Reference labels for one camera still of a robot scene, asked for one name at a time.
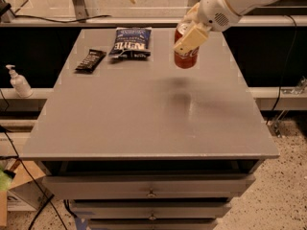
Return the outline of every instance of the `green object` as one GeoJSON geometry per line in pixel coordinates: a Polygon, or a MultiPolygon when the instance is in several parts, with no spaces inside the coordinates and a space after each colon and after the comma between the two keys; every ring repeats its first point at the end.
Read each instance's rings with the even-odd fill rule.
{"type": "Polygon", "coordinates": [[[12,179],[0,170],[0,191],[7,191],[11,185],[12,179]]]}

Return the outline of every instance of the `speckled floor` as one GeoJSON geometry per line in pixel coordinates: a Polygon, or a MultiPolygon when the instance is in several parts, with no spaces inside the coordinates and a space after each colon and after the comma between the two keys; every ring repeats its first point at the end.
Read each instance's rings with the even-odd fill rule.
{"type": "MultiPolygon", "coordinates": [[[[282,138],[273,136],[280,157],[267,160],[255,173],[256,181],[239,198],[215,230],[307,230],[307,114],[298,113],[280,126],[282,138]]],[[[67,228],[76,229],[63,203],[53,199],[67,228]]],[[[6,230],[28,229],[35,213],[10,212],[6,230]]],[[[64,229],[50,205],[33,229],[64,229]]]]}

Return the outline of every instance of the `soap dispenser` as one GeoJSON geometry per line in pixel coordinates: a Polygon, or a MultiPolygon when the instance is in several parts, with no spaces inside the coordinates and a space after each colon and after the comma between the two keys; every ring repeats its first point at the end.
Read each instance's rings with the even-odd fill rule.
{"type": "Polygon", "coordinates": [[[11,85],[16,90],[17,94],[21,98],[30,97],[33,94],[33,89],[22,75],[19,75],[14,70],[14,65],[7,65],[6,66],[10,71],[11,75],[11,85]]]}

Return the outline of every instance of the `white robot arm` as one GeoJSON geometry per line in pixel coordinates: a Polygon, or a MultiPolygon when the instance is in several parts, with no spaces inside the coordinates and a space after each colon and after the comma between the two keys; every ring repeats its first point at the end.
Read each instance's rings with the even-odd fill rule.
{"type": "Polygon", "coordinates": [[[199,47],[212,31],[223,32],[238,23],[251,10],[279,0],[201,0],[182,19],[190,26],[175,44],[175,51],[185,54],[199,47]]]}

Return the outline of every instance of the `cable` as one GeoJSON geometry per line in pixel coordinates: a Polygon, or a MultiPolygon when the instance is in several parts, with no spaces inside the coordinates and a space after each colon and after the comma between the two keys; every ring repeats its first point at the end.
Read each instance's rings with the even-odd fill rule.
{"type": "MultiPolygon", "coordinates": [[[[11,145],[12,145],[13,150],[15,151],[16,155],[17,155],[18,158],[20,159],[19,153],[18,153],[18,151],[17,151],[15,145],[13,144],[13,142],[12,142],[10,136],[7,134],[7,132],[4,132],[4,133],[5,133],[5,135],[8,137],[8,139],[9,139],[11,145]]],[[[40,191],[43,193],[43,195],[44,195],[46,198],[48,198],[48,196],[46,195],[46,193],[41,189],[41,187],[38,185],[38,183],[37,183],[37,182],[35,181],[35,179],[32,177],[32,175],[30,174],[30,172],[28,171],[27,167],[25,166],[25,164],[23,163],[23,161],[22,161],[21,159],[20,159],[20,163],[22,164],[23,168],[25,169],[25,171],[27,172],[27,174],[30,176],[30,178],[34,181],[34,183],[37,185],[37,187],[38,187],[38,188],[40,189],[40,191]]],[[[54,208],[55,212],[57,213],[57,215],[58,215],[58,217],[59,217],[59,220],[61,221],[61,224],[63,225],[63,227],[65,228],[65,230],[68,230],[67,227],[66,227],[66,225],[65,225],[65,223],[64,223],[64,221],[63,221],[63,219],[62,219],[61,216],[59,215],[59,212],[58,212],[58,210],[56,209],[55,205],[54,205],[51,201],[50,201],[50,204],[51,204],[51,206],[54,208]]]]}
{"type": "Polygon", "coordinates": [[[77,215],[76,215],[75,213],[73,213],[73,212],[70,210],[68,200],[64,200],[63,203],[64,203],[64,206],[65,206],[66,211],[68,211],[68,213],[69,213],[74,219],[76,219],[76,218],[77,218],[77,215]]]}
{"type": "Polygon", "coordinates": [[[9,102],[7,101],[7,99],[4,97],[1,88],[0,88],[0,93],[1,93],[1,96],[2,96],[3,100],[4,100],[4,101],[6,102],[6,104],[7,104],[7,107],[4,109],[4,112],[6,112],[6,111],[8,110],[8,108],[10,107],[10,104],[9,104],[9,102]]]}
{"type": "Polygon", "coordinates": [[[281,86],[282,86],[282,82],[284,80],[284,77],[285,77],[285,73],[286,73],[286,69],[287,69],[287,66],[288,66],[288,63],[289,63],[289,57],[291,55],[291,52],[295,46],[295,41],[296,41],[296,35],[297,35],[297,25],[296,25],[296,22],[295,20],[290,16],[290,15],[285,15],[285,16],[288,16],[289,18],[291,18],[293,21],[294,21],[294,24],[295,24],[295,35],[294,35],[294,38],[292,40],[292,44],[291,44],[291,47],[288,51],[288,54],[287,54],[287,57],[286,57],[286,61],[285,61],[285,65],[284,65],[284,68],[283,68],[283,71],[281,73],[281,76],[280,76],[280,81],[279,81],[279,87],[278,87],[278,96],[277,96],[277,99],[272,107],[272,110],[271,111],[274,111],[277,104],[279,103],[279,100],[280,100],[280,92],[281,92],[281,86]]]}
{"type": "Polygon", "coordinates": [[[8,129],[4,128],[3,126],[0,125],[0,133],[12,133],[11,131],[9,131],[8,129]]]}
{"type": "Polygon", "coordinates": [[[43,206],[41,206],[41,208],[39,209],[39,211],[36,213],[35,217],[32,219],[30,226],[28,227],[28,230],[31,230],[32,227],[35,224],[36,219],[39,217],[40,213],[46,208],[46,206],[48,205],[49,202],[51,202],[52,198],[54,198],[54,195],[51,195],[46,202],[43,204],[43,206]]]}
{"type": "Polygon", "coordinates": [[[46,20],[50,22],[58,22],[58,23],[73,23],[73,22],[79,22],[79,21],[84,21],[86,19],[95,19],[95,18],[105,18],[105,17],[110,17],[110,15],[97,15],[97,16],[92,16],[92,17],[87,17],[84,19],[75,19],[75,20],[56,20],[56,19],[48,19],[45,17],[39,17],[39,16],[32,16],[32,15],[17,15],[16,18],[34,18],[34,19],[41,19],[41,20],[46,20]]]}

